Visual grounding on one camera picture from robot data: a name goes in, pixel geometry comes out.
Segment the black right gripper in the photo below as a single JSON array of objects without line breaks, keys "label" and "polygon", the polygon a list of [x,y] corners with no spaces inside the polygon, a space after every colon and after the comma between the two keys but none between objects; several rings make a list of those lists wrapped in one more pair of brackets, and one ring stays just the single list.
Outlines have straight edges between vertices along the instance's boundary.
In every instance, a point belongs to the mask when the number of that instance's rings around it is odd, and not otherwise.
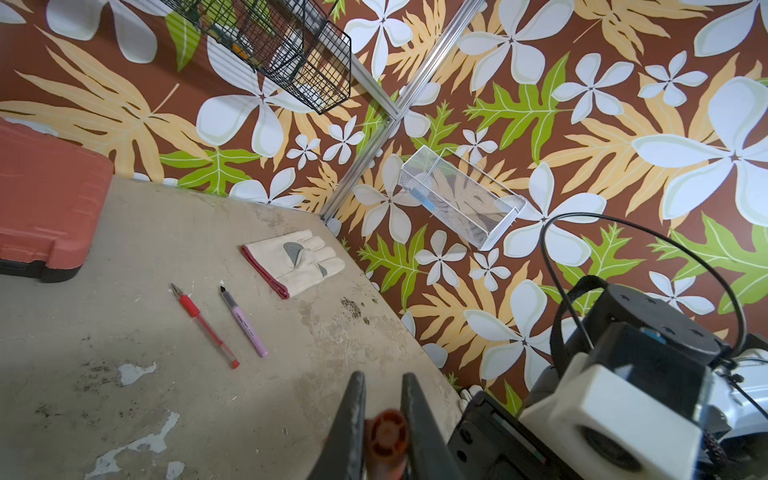
[{"label": "black right gripper", "polygon": [[468,402],[448,449],[465,479],[580,477],[484,391]]}]

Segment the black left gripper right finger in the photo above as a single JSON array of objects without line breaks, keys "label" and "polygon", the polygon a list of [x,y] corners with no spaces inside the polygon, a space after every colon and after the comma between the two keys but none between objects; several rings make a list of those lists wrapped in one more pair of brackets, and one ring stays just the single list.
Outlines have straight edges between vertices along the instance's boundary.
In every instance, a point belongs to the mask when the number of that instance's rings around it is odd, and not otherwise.
[{"label": "black left gripper right finger", "polygon": [[407,421],[410,441],[404,479],[463,479],[413,373],[403,375],[400,411]]}]

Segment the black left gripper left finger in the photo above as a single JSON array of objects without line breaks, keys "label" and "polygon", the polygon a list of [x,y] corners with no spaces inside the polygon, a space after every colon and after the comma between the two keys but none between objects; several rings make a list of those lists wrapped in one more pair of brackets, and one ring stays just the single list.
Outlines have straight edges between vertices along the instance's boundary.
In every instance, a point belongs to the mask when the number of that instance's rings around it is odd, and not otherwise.
[{"label": "black left gripper left finger", "polygon": [[365,403],[365,375],[355,371],[308,479],[360,480],[363,477]]}]

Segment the red pen cap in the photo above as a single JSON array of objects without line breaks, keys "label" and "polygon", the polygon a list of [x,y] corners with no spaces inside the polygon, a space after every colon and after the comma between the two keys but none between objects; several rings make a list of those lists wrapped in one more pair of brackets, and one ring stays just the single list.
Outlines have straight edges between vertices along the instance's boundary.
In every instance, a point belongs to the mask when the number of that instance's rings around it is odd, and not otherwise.
[{"label": "red pen cap", "polygon": [[368,480],[400,480],[408,462],[409,424],[396,409],[365,420],[364,465]]}]

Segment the pink marker pen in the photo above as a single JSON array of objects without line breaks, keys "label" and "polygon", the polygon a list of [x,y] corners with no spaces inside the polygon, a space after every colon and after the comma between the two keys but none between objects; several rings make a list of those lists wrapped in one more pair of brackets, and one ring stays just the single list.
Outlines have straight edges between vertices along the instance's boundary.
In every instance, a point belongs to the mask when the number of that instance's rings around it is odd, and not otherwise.
[{"label": "pink marker pen", "polygon": [[246,317],[244,311],[239,306],[239,304],[235,301],[234,297],[231,295],[231,293],[223,286],[220,286],[220,294],[227,305],[227,308],[229,309],[230,313],[232,314],[233,318],[245,334],[245,336],[248,338],[251,345],[256,350],[257,354],[261,358],[267,358],[268,357],[268,350],[261,340],[261,338],[257,335],[254,327]]}]

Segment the red gel pen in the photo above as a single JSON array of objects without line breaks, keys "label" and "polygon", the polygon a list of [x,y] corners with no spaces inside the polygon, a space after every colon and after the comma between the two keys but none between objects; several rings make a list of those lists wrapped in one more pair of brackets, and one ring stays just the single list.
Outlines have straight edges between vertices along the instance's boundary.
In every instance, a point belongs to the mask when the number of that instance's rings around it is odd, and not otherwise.
[{"label": "red gel pen", "polygon": [[230,367],[232,369],[237,369],[240,366],[239,360],[236,358],[231,349],[226,345],[226,343],[221,339],[221,337],[214,331],[208,321],[204,318],[201,310],[197,307],[191,297],[188,296],[180,287],[174,283],[171,283],[170,286],[172,293],[177,298],[187,314],[191,318],[195,319],[203,328],[214,345],[219,349],[220,353],[227,359]]}]

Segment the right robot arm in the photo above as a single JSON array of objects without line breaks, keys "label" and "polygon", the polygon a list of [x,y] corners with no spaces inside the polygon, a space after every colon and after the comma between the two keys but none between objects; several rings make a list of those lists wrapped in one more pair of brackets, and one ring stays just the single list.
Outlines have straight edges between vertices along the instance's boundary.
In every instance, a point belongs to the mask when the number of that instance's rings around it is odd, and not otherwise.
[{"label": "right robot arm", "polygon": [[763,479],[767,342],[739,352],[659,297],[587,276],[569,292],[599,298],[581,322],[558,310],[531,332],[547,299],[513,291],[516,327],[470,310],[492,342],[489,378],[519,357],[530,392],[518,413],[467,393],[448,448],[467,479]]}]

